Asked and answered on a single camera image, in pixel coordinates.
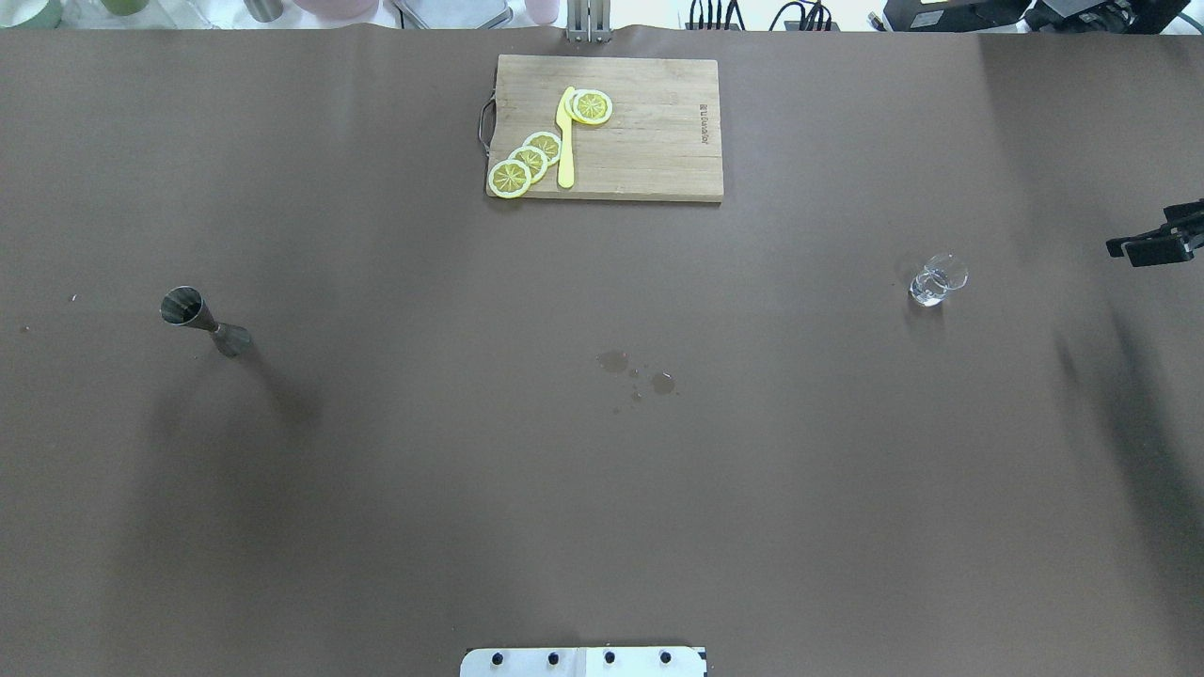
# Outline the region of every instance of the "wooden cutting board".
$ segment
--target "wooden cutting board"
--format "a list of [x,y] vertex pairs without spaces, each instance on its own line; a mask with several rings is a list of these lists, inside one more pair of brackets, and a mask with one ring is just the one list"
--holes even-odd
[[556,186],[556,166],[524,198],[720,202],[724,147],[719,64],[697,59],[497,58],[497,122],[488,170],[538,130],[554,131],[566,87],[601,89],[614,101],[604,124],[573,125],[577,183]]

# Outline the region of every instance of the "jigger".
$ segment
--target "jigger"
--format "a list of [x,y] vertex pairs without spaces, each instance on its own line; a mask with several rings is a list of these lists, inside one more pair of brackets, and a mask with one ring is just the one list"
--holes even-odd
[[218,352],[228,358],[237,357],[250,347],[250,331],[234,324],[214,322],[205,298],[191,287],[177,287],[167,292],[159,306],[159,314],[172,326],[190,326],[208,331]]

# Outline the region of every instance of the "yellow knife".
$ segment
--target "yellow knife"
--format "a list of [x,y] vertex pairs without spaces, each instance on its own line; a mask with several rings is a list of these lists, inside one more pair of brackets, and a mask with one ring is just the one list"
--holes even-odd
[[573,171],[573,118],[568,117],[568,99],[577,92],[569,87],[560,96],[556,106],[556,126],[560,128],[560,163],[556,164],[556,183],[561,188],[572,188],[577,182]]

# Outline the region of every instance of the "lemon slice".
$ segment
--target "lemon slice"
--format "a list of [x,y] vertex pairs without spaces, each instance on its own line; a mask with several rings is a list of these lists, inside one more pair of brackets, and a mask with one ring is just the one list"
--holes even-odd
[[512,160],[519,160],[531,170],[531,183],[538,182],[548,173],[548,154],[535,146],[519,146],[510,153]]
[[578,89],[569,100],[569,114],[583,124],[602,124],[610,119],[614,102],[606,92],[597,89]]
[[548,155],[548,165],[554,165],[560,161],[560,137],[550,131],[537,131],[531,136],[527,136],[523,145],[535,146],[536,148],[543,151],[543,153]]
[[518,198],[531,188],[531,170],[523,160],[502,160],[489,170],[489,188],[498,198]]

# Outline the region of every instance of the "water droplet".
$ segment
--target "water droplet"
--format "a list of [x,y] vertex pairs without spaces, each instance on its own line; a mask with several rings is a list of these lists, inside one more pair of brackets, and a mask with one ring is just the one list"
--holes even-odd
[[595,359],[597,359],[603,370],[610,373],[627,371],[627,353],[622,351],[607,351]]
[[657,395],[668,395],[677,388],[677,382],[666,372],[660,372],[653,377],[653,392]]

